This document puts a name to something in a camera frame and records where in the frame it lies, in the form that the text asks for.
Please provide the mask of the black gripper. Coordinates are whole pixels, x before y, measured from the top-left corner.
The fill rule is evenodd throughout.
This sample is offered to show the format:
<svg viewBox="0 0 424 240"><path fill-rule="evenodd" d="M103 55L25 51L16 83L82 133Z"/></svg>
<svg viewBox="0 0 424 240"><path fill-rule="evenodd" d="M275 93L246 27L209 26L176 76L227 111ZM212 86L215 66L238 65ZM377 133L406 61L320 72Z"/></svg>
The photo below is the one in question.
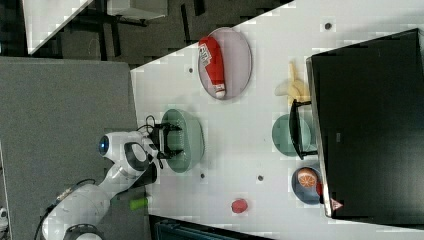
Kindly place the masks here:
<svg viewBox="0 0 424 240"><path fill-rule="evenodd" d="M182 130L178 125L174 125L171 123L164 123L163 125L165 129L169 131ZM163 127L161 124L155 124L149 136L153 144L155 145L156 149L158 150L158 154L157 154L158 159L171 159L177 156L179 153L181 153L181 150L170 150L165 152L164 134L163 134Z"/></svg>

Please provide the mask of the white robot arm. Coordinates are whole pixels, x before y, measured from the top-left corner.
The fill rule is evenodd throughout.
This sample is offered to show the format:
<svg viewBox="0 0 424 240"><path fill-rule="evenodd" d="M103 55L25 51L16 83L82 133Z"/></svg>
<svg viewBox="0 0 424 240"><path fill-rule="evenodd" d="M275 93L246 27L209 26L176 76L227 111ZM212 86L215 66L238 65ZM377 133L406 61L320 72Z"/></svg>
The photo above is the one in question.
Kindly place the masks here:
<svg viewBox="0 0 424 240"><path fill-rule="evenodd" d="M45 240L106 240L97 228L108 212L111 200L128 190L153 169L156 160L179 152L167 146L167 135L180 132L170 123L155 124L152 132L111 132L99 141L101 156L113 162L103 181L77 183L60 194L48 208L39 227Z"/></svg>

